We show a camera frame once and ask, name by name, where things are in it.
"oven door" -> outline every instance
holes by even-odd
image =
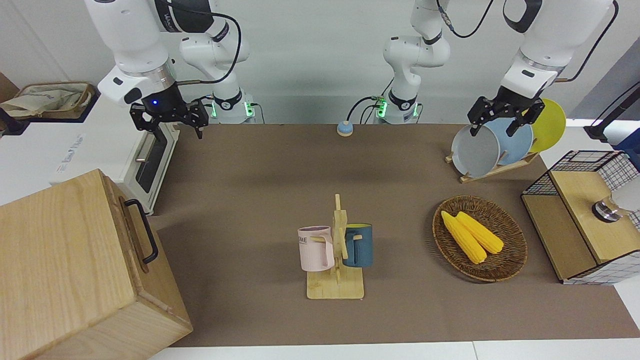
[[[153,213],[177,133],[166,124],[160,124],[153,133],[147,133],[127,176],[126,183],[131,195],[140,200],[147,214]]]

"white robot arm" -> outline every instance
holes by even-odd
[[[442,3],[447,6],[449,0]],[[414,113],[421,78],[413,68],[440,67],[451,53],[449,43],[442,37],[442,18],[436,0],[416,0],[411,25],[419,37],[392,37],[385,45],[385,60],[394,70],[381,117],[389,124],[404,124]]]
[[[240,33],[232,30],[227,19],[199,16],[181,10],[189,8],[218,13],[218,0],[148,1],[155,4],[164,30],[193,34],[182,39],[180,55],[207,78],[207,81],[198,83],[211,84],[214,111],[210,122],[240,124],[252,117],[252,98],[240,88],[236,72],[233,69],[229,71],[232,64],[249,57],[247,41],[241,41]]]
[[[183,43],[199,45],[181,46],[189,48],[184,51],[188,63],[206,70],[207,77],[212,81],[205,83],[215,83],[221,93],[235,91],[234,95],[243,95],[232,71],[228,72],[226,77],[221,74],[225,67],[228,70],[234,59],[235,51],[231,57],[228,53],[232,42],[237,45],[239,34],[231,34],[226,20],[208,14],[217,8],[217,0],[84,2],[100,37],[112,50],[116,62],[111,72],[98,84],[98,88],[118,104],[131,105],[131,116],[139,130],[155,131],[160,122],[179,121],[194,127],[201,138],[202,128],[209,124],[209,116],[200,100],[187,104],[182,99],[173,74],[172,61],[160,41],[161,30],[206,34],[183,40]],[[180,8],[196,10],[203,14]],[[202,37],[199,44],[196,44],[197,37]],[[237,60],[241,61],[247,56],[245,46],[244,51],[239,51]],[[217,75],[220,75],[218,80],[213,80]],[[242,112],[245,113],[244,104],[242,107]],[[145,120],[144,113],[149,114],[152,119]]]
[[[474,125],[473,135],[480,126],[499,117],[515,118],[507,129],[509,136],[520,126],[533,124],[544,108],[540,94],[553,84],[612,5],[612,0],[525,2],[527,8],[519,21],[504,16],[511,28],[524,34],[524,42],[496,97],[479,97],[467,114]]]

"yellow corn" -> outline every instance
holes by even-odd
[[[474,264],[482,263],[486,259],[486,252],[482,246],[478,244],[476,239],[474,239],[473,235],[448,212],[442,211],[441,214],[444,226],[449,230],[469,260]]]
[[[480,224],[476,219],[468,214],[460,211],[456,215],[456,219],[473,235],[478,243],[482,245],[488,252],[497,254],[502,251],[504,243],[493,234],[489,229]]]

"wicker tray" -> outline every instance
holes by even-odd
[[[444,210],[453,216],[464,211],[496,234],[504,248],[489,254],[476,265],[460,249],[442,221]],[[480,197],[463,195],[445,200],[433,217],[433,237],[444,258],[463,274],[477,280],[496,282],[514,277],[527,262],[527,242],[518,224],[495,203]]]

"plate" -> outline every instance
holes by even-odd
[[[455,216],[464,211],[498,236],[504,247],[498,254],[487,253],[480,264],[473,264],[444,226],[440,212]],[[452,197],[440,204],[433,217],[433,237],[444,258],[463,274],[486,282],[514,277],[527,262],[527,241],[520,226],[496,203],[470,195]]]
[[[478,134],[471,136],[471,125],[463,127],[453,138],[451,151],[453,165],[469,177],[488,174],[498,163],[500,143],[493,131],[480,127]]]
[[[511,119],[495,119],[487,122],[484,126],[488,127],[500,143],[500,151],[507,152],[498,161],[498,165],[509,165],[520,161],[527,155],[531,144],[533,143],[533,130],[531,125],[521,126],[512,137],[507,135],[507,127],[511,125]]]
[[[566,128],[566,115],[557,102],[550,99],[542,99],[545,108],[531,126],[536,142],[531,146],[531,152],[540,152],[555,145],[564,134]]]

